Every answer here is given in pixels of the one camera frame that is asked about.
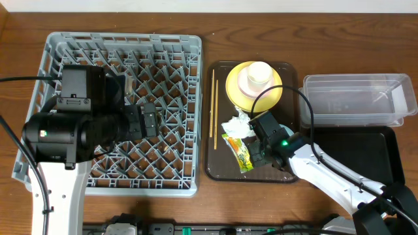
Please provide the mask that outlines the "green yellow snack wrapper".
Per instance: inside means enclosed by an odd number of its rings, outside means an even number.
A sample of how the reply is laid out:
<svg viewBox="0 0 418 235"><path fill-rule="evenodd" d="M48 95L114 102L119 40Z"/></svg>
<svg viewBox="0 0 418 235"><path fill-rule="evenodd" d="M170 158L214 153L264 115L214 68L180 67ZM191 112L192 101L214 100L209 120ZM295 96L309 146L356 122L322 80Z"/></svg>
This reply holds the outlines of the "green yellow snack wrapper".
<svg viewBox="0 0 418 235"><path fill-rule="evenodd" d="M227 134L222 134L222 138L233 152L238 162L240 172L243 174L253 170L254 166L251 162L250 154L245 143L240 138L233 138Z"/></svg>

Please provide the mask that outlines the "white napkin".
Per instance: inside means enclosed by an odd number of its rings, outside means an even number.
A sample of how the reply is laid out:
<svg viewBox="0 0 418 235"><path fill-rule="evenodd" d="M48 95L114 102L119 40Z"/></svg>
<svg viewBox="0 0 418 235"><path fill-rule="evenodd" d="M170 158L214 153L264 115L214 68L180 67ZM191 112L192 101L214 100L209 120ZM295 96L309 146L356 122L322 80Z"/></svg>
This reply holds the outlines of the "white napkin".
<svg viewBox="0 0 418 235"><path fill-rule="evenodd" d="M233 116L228 122L222 123L221 126L225 133L232 138L248 138L255 136L254 130L250 128L250 118L243 110L235 106L238 112L237 116Z"/></svg>

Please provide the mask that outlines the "light blue bowl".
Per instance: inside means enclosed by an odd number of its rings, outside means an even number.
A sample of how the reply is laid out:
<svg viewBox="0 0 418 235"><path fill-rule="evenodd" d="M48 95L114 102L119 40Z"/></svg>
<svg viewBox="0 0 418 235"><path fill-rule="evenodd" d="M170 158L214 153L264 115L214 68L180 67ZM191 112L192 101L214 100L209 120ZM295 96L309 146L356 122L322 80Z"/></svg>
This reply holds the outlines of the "light blue bowl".
<svg viewBox="0 0 418 235"><path fill-rule="evenodd" d="M289 127L287 127L286 125L280 124L280 127L284 128L289 136L294 135L294 132Z"/></svg>

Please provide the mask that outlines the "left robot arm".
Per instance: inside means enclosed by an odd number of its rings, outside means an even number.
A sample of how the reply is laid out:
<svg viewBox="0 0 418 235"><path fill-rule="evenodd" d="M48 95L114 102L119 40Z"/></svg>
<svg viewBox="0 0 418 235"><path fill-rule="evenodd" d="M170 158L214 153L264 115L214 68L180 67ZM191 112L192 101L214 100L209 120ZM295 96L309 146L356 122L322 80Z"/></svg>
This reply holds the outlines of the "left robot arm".
<svg viewBox="0 0 418 235"><path fill-rule="evenodd" d="M72 105L69 110L31 116L22 137L35 160L29 175L32 234L81 234L95 148L158 136L160 122L150 102L104 105L89 111Z"/></svg>

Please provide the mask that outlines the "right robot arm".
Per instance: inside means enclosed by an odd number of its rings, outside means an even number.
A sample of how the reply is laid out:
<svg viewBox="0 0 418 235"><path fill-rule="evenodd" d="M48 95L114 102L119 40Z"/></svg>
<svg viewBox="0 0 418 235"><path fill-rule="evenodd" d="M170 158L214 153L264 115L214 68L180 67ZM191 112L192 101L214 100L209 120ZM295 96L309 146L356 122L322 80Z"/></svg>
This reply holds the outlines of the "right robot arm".
<svg viewBox="0 0 418 235"><path fill-rule="evenodd" d="M416 234L417 199L401 181L367 178L285 127L257 128L250 153L306 180L352 216L356 234Z"/></svg>

